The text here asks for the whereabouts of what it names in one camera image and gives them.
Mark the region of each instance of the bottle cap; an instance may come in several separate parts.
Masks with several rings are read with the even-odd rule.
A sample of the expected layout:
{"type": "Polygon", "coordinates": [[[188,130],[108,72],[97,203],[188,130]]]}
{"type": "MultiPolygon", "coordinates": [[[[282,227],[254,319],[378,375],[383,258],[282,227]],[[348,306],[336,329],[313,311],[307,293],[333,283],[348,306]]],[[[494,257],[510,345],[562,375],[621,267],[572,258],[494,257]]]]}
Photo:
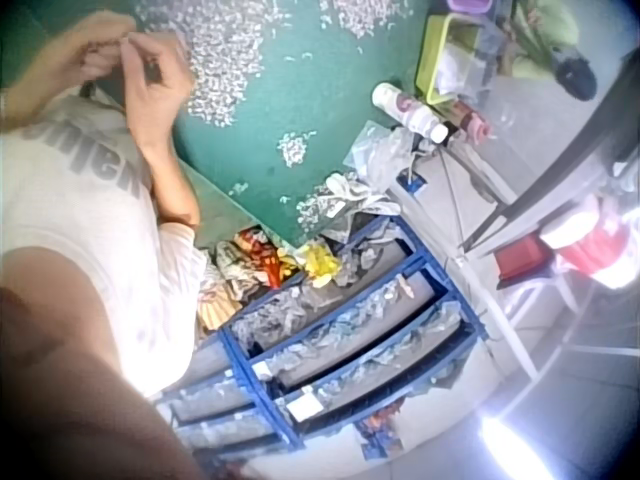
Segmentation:
{"type": "Polygon", "coordinates": [[[429,133],[429,139],[433,143],[441,144],[444,142],[444,139],[449,135],[449,129],[446,125],[440,123],[431,129],[431,133],[429,133]]]}

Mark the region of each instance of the hand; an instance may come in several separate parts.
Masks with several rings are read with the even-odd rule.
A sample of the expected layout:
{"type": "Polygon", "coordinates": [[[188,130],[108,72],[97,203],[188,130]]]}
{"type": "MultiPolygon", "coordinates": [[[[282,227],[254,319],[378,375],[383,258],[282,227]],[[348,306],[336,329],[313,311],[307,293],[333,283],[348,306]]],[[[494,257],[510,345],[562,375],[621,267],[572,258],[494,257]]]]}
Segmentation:
{"type": "Polygon", "coordinates": [[[120,52],[131,135],[148,162],[171,156],[171,127],[193,88],[184,48],[173,34],[131,33],[120,52]],[[145,61],[157,65],[159,83],[147,82],[145,61]]]}
{"type": "Polygon", "coordinates": [[[532,8],[527,14],[527,23],[532,27],[540,26],[540,11],[537,8],[532,8]]]}
{"type": "Polygon", "coordinates": [[[32,90],[47,88],[50,97],[67,88],[103,77],[120,62],[118,41],[135,31],[129,15],[102,11],[80,21],[50,41],[27,70],[23,81],[32,90]]]}

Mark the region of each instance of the bright light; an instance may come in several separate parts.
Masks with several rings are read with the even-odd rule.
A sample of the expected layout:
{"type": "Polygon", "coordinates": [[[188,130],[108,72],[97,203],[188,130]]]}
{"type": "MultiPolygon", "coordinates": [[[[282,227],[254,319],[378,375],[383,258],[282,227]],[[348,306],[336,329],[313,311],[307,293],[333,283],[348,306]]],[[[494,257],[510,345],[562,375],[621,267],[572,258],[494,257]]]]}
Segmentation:
{"type": "Polygon", "coordinates": [[[514,480],[553,480],[531,447],[498,420],[483,419],[482,437],[498,464],[514,480]]]}

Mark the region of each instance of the cloth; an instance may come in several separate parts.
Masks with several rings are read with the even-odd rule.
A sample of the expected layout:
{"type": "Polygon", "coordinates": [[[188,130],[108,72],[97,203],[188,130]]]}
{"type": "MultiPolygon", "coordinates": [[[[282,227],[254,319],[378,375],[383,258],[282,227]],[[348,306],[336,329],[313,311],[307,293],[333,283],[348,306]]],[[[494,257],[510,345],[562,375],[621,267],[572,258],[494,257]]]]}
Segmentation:
{"type": "Polygon", "coordinates": [[[69,96],[2,143],[2,254],[42,247],[73,261],[104,303],[126,380],[144,395],[177,381],[205,258],[190,228],[158,227],[122,113],[69,96]]]}
{"type": "Polygon", "coordinates": [[[521,51],[513,62],[512,75],[517,78],[552,79],[550,52],[554,47],[575,47],[580,29],[562,0],[515,0],[513,28],[521,51]],[[539,21],[531,26],[529,11],[535,9],[539,21]]]}

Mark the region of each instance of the pink lid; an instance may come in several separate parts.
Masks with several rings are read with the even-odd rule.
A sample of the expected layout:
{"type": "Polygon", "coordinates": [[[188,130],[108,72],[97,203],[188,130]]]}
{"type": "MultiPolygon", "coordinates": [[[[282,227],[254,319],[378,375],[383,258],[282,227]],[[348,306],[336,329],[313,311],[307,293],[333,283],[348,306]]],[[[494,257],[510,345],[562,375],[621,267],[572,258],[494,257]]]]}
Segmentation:
{"type": "Polygon", "coordinates": [[[493,0],[447,0],[449,8],[455,12],[479,14],[487,13],[493,0]]]}

